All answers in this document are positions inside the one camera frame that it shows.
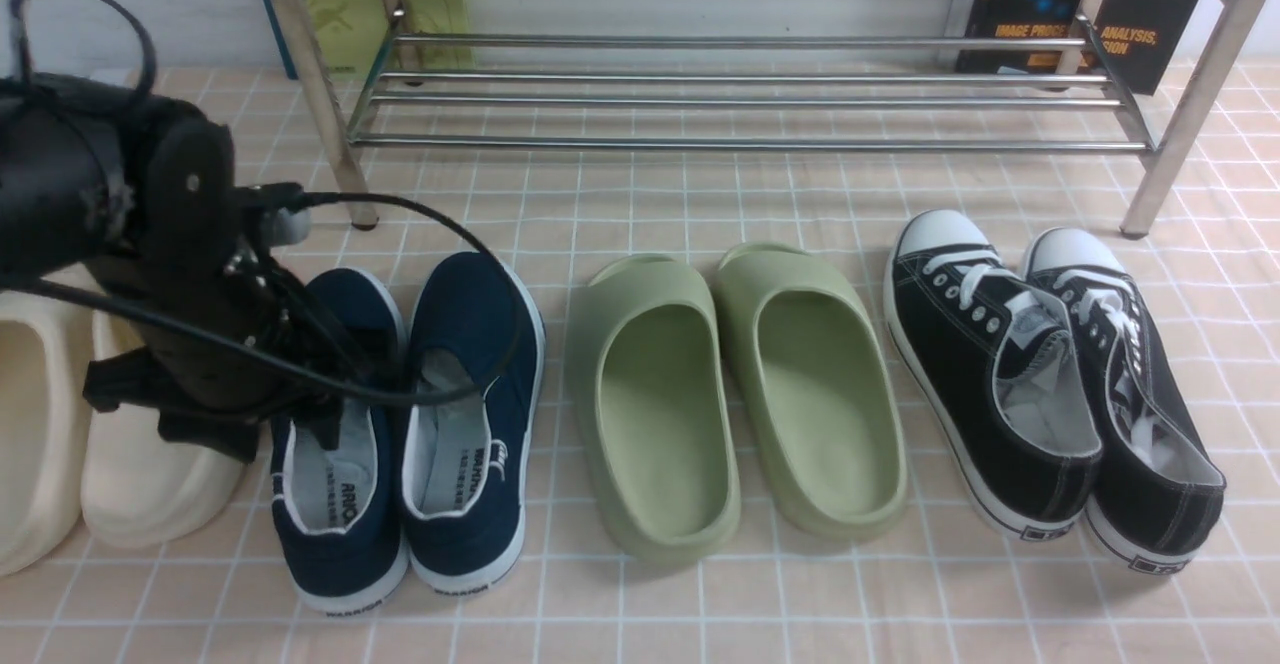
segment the white shoelace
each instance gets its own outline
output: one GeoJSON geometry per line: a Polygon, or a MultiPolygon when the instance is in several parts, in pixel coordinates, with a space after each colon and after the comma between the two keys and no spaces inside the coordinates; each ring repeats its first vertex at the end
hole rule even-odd
{"type": "MultiPolygon", "coordinates": [[[[1111,326],[1115,326],[1117,333],[1124,333],[1124,336],[1128,336],[1130,365],[1133,365],[1134,372],[1142,371],[1142,345],[1138,336],[1140,329],[1138,322],[1129,316],[1129,312],[1125,312],[1124,298],[1120,296],[1120,290],[1128,292],[1129,296],[1134,294],[1129,281],[1100,275],[1100,273],[1084,271],[1084,269],[1069,269],[1056,278],[1053,289],[1062,289],[1071,278],[1084,278],[1089,281],[1097,281],[1101,285],[1115,287],[1115,289],[1084,289],[1084,296],[1080,296],[1079,307],[1075,312],[1076,321],[1080,322],[1080,326],[1084,326],[1089,321],[1089,312],[1097,304],[1102,315],[1111,322],[1111,326]]],[[[1106,340],[1102,340],[1101,345],[1106,345],[1106,340]]],[[[1164,421],[1160,418],[1160,415],[1156,415],[1151,409],[1151,406],[1147,406],[1147,400],[1138,394],[1133,376],[1128,371],[1120,374],[1120,381],[1116,381],[1115,389],[1125,399],[1134,400],[1137,398],[1134,406],[1137,412],[1126,412],[1132,417],[1129,422],[1129,445],[1134,450],[1134,454],[1139,459],[1143,459],[1143,463],[1148,464],[1148,467],[1156,471],[1164,470],[1174,459],[1175,450],[1167,444],[1156,441],[1157,429],[1164,429],[1164,421]]]]}
{"type": "Polygon", "coordinates": [[[995,251],[952,251],[950,255],[937,255],[937,257],[929,258],[928,264],[924,264],[922,273],[929,276],[933,271],[937,271],[937,267],[945,267],[947,264],[955,262],[973,262],[975,258],[987,258],[988,262],[995,264],[979,262],[973,264],[972,267],[956,267],[964,275],[960,280],[960,310],[968,310],[973,304],[973,294],[978,290],[978,284],[983,278],[988,275],[1016,278],[1009,269],[1000,267],[1002,262],[995,251]]]}

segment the shoe rack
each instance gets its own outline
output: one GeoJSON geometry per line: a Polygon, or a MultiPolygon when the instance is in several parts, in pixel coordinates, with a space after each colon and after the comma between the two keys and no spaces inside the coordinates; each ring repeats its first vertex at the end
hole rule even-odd
{"type": "MultiPolygon", "coordinates": [[[[1199,134],[1217,93],[1234,67],[1249,31],[1266,0],[1221,0],[1222,9],[1194,72],[1183,91],[1169,125],[1156,130],[1133,92],[1116,75],[1111,58],[1092,23],[1098,0],[1082,0],[1069,36],[1065,38],[938,38],[938,36],[824,36],[824,38],[774,38],[774,36],[554,36],[554,35],[425,35],[407,26],[408,0],[383,0],[388,32],[351,116],[344,116],[325,70],[315,29],[305,0],[271,0],[280,31],[297,67],[298,79],[310,105],[334,177],[343,191],[367,191],[358,162],[362,148],[384,146],[424,146],[424,148],[512,148],[567,150],[567,152],[777,152],[777,154],[1088,154],[1138,157],[1146,173],[1125,214],[1120,232],[1132,239],[1147,235],[1161,210],[1187,155],[1199,134]],[[426,70],[416,67],[415,49],[422,46],[470,46],[471,49],[773,49],[773,50],[1057,50],[1064,61],[1079,61],[1092,52],[1101,67],[1092,73],[1075,73],[1060,67],[1046,75],[957,75],[957,73],[914,73],[914,75],[827,75],[827,73],[776,73],[772,75],[732,75],[732,73],[682,72],[572,72],[544,70],[426,70]],[[399,70],[389,70],[390,54],[401,52],[399,70]],[[475,84],[475,93],[417,91],[398,86],[407,82],[453,82],[475,84]],[[503,93],[503,84],[731,84],[759,86],[758,96],[699,95],[530,95],[503,93]],[[786,84],[829,84],[916,87],[916,90],[984,91],[983,95],[905,96],[771,96],[768,88],[786,84]],[[1098,95],[1083,96],[1083,90],[1098,95]],[[824,111],[1079,111],[1107,113],[1120,120],[1123,139],[813,139],[804,136],[755,139],[646,139],[646,137],[585,136],[439,136],[422,132],[375,132],[370,127],[380,107],[448,105],[448,107],[626,107],[626,109],[788,109],[819,107],[824,111]]],[[[357,228],[372,228],[376,210],[370,205],[352,207],[357,228]]]]}

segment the slide sandal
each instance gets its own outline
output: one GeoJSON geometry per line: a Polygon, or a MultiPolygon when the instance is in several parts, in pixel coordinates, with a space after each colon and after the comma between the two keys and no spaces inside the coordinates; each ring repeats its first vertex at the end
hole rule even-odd
{"type": "Polygon", "coordinates": [[[778,510],[828,539],[887,531],[906,500],[906,450],[854,287],[814,255],[760,243],[724,255],[714,292],[778,510]]]}
{"type": "Polygon", "coordinates": [[[0,574],[36,563],[79,518],[92,353],[88,310],[0,292],[0,574]]]}
{"type": "MultiPolygon", "coordinates": [[[[93,358],[142,345],[122,319],[93,313],[93,358]]],[[[151,546],[205,526],[227,505],[244,466],[229,455],[160,439],[160,413],[123,404],[92,415],[81,505],[93,536],[120,549],[151,546]]]]}
{"type": "Polygon", "coordinates": [[[637,559],[689,564],[736,531],[716,308],[686,264],[636,255],[575,292],[567,383],[604,526],[637,559]]]}

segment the screw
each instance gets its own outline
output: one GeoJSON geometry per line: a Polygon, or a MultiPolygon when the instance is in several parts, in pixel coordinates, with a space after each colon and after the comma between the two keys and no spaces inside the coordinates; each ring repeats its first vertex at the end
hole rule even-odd
{"type": "Polygon", "coordinates": [[[224,275],[228,276],[236,275],[239,271],[239,264],[243,262],[243,260],[244,255],[242,253],[242,251],[237,251],[236,255],[232,255],[232,258],[228,260],[227,266],[223,267],[224,275]]]}

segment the book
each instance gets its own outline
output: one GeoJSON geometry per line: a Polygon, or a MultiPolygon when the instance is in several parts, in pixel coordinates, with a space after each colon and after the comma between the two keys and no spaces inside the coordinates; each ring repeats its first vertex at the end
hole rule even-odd
{"type": "MultiPolygon", "coordinates": [[[[1093,26],[1115,72],[1134,93],[1155,93],[1199,0],[1102,0],[1093,26]]],[[[969,38],[1052,38],[1069,36],[1080,0],[973,0],[969,38]]],[[[956,12],[948,14],[948,26],[956,12]]],[[[1061,52],[963,50],[955,70],[968,73],[1056,72],[1061,52]]],[[[1082,70],[1097,68],[1085,52],[1082,70]]]]}
{"type": "MultiPolygon", "coordinates": [[[[279,22],[269,0],[268,19],[280,50],[280,61],[289,79],[297,79],[293,59],[280,35],[279,22]]],[[[329,77],[334,81],[361,81],[378,55],[387,35],[387,13],[383,0],[306,0],[311,13],[316,41],[324,54],[329,77]]],[[[448,32],[461,35],[470,29],[466,0],[408,0],[412,13],[410,28],[419,32],[448,32]]],[[[471,68],[471,49],[457,46],[422,46],[422,67],[471,68]]]]}

